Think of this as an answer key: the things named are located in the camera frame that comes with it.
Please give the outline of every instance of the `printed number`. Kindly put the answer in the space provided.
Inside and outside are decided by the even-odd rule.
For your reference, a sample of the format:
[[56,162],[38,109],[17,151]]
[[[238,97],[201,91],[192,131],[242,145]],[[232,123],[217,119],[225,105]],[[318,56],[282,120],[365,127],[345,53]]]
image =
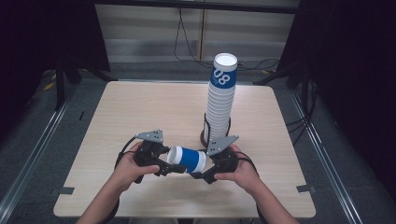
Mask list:
[[219,79],[219,84],[224,85],[226,82],[230,81],[230,76],[223,75],[222,78]]
[[221,78],[219,78],[219,80],[218,80],[218,82],[219,82],[220,85],[224,85],[226,82],[230,81],[230,79],[231,79],[230,76],[228,76],[228,75],[223,75],[223,72],[220,71],[220,70],[218,70],[218,69],[215,70],[215,72],[213,73],[213,75],[214,75],[215,77],[221,77]]

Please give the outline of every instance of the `table surface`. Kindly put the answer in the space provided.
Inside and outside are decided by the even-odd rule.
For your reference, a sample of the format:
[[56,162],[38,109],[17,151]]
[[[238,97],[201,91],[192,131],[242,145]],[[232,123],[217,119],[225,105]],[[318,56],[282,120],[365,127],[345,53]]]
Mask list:
[[[163,145],[204,148],[200,133],[207,84],[109,82],[54,207],[58,217],[79,217],[110,177],[123,146],[136,134],[163,129]],[[274,92],[237,85],[229,135],[253,159],[262,181],[295,217],[316,213]],[[206,169],[212,166],[207,160]],[[212,185],[188,174],[145,175],[120,197],[116,217],[256,217],[253,199],[234,182]]]

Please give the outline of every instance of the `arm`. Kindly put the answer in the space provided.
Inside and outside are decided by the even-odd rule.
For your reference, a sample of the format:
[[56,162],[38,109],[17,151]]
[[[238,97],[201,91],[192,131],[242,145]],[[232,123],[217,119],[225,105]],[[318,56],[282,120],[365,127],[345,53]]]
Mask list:
[[119,165],[99,190],[77,223],[99,223],[113,210],[120,195],[141,175],[158,172],[157,165],[140,167],[134,163],[134,152],[141,145],[135,144],[120,160]]
[[[230,148],[233,151],[241,151],[235,145],[230,145]],[[236,155],[240,158],[244,157],[240,153],[236,153]],[[262,182],[249,162],[240,161],[235,172],[216,174],[215,178],[218,180],[232,180],[250,194],[269,224],[298,223],[285,207],[283,207],[273,192]]]

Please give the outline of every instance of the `human hand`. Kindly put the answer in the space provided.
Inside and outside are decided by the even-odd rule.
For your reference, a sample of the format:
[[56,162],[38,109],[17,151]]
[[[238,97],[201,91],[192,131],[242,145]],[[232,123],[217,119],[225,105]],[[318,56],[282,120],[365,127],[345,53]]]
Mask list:
[[109,178],[109,181],[115,185],[115,188],[121,191],[127,190],[139,176],[154,174],[160,171],[158,165],[138,166],[134,162],[134,154],[140,145],[142,145],[142,142],[134,144],[131,149],[125,152]]
[[[230,145],[230,148],[232,151],[236,152],[236,157],[246,158],[245,155],[238,153],[242,152],[238,146]],[[251,194],[257,186],[262,184],[259,175],[248,161],[239,161],[238,167],[233,173],[215,174],[215,178],[217,180],[231,180],[249,194]]]

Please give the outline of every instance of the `forearm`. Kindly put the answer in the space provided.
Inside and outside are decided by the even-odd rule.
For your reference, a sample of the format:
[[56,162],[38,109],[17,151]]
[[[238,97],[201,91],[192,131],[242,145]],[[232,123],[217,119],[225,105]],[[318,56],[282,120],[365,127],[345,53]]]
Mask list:
[[116,186],[111,178],[108,179],[77,223],[99,223],[103,221],[116,206],[121,194],[122,189]]
[[264,183],[256,185],[250,195],[269,224],[298,223]]

